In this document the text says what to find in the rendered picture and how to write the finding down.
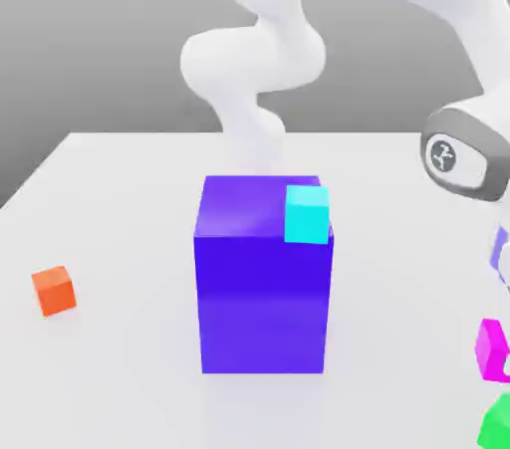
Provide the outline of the small cyan cube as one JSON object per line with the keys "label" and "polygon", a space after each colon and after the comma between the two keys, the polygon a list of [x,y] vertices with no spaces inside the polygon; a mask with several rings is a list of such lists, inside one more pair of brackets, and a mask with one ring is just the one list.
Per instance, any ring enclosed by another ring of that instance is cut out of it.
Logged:
{"label": "small cyan cube", "polygon": [[288,185],[284,218],[285,242],[326,245],[329,231],[329,189],[320,185]]}

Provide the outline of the small orange cube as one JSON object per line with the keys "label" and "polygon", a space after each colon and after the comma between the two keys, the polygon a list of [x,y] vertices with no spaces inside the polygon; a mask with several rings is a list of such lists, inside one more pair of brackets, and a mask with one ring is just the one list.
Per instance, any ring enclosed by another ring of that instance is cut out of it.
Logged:
{"label": "small orange cube", "polygon": [[57,266],[32,275],[33,285],[45,317],[77,305],[72,279],[64,266]]}

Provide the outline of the large purple box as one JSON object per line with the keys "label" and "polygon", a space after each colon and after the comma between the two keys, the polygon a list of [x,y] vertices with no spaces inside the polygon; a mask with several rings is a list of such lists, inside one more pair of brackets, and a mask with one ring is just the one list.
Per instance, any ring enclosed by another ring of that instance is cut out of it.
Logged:
{"label": "large purple box", "polygon": [[286,243],[288,185],[316,176],[208,175],[193,235],[205,373],[320,373],[334,253]]}

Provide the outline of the small magenta cube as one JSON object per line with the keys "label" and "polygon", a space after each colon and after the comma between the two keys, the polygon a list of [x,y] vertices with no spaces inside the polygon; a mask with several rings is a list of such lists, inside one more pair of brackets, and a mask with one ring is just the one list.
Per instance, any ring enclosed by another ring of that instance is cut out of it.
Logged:
{"label": "small magenta cube", "polygon": [[510,346],[498,320],[482,320],[475,343],[475,355],[483,379],[510,383],[510,374],[505,372]]}

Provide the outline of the small green cube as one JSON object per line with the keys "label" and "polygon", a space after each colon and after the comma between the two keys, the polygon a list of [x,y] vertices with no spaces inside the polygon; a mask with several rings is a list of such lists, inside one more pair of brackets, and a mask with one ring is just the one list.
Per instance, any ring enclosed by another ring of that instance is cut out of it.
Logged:
{"label": "small green cube", "polygon": [[510,449],[510,392],[502,393],[487,410],[477,444],[482,449]]}

